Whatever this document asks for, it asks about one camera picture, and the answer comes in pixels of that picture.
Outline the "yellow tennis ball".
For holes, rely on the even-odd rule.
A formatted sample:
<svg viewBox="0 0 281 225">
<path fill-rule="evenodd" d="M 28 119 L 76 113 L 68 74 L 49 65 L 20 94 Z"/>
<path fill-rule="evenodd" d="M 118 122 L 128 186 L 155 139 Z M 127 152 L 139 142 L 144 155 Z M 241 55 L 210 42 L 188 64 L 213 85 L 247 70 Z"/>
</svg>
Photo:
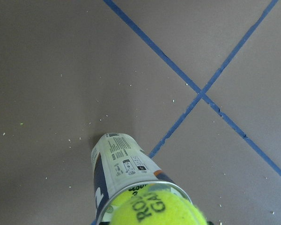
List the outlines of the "yellow tennis ball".
<svg viewBox="0 0 281 225">
<path fill-rule="evenodd" d="M 135 196 L 117 208 L 111 225 L 206 225 L 202 212 L 189 200 L 158 190 Z"/>
</svg>

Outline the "clear tennis ball can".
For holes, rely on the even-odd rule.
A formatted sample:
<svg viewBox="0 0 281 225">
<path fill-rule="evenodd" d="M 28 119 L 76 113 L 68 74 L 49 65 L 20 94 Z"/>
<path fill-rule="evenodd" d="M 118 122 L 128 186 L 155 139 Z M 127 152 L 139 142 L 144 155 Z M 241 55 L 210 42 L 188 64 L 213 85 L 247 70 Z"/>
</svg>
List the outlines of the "clear tennis ball can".
<svg viewBox="0 0 281 225">
<path fill-rule="evenodd" d="M 91 152 L 91 162 L 97 225 L 109 224 L 119 206 L 147 191 L 167 190 L 190 200 L 130 135 L 104 134 Z"/>
</svg>

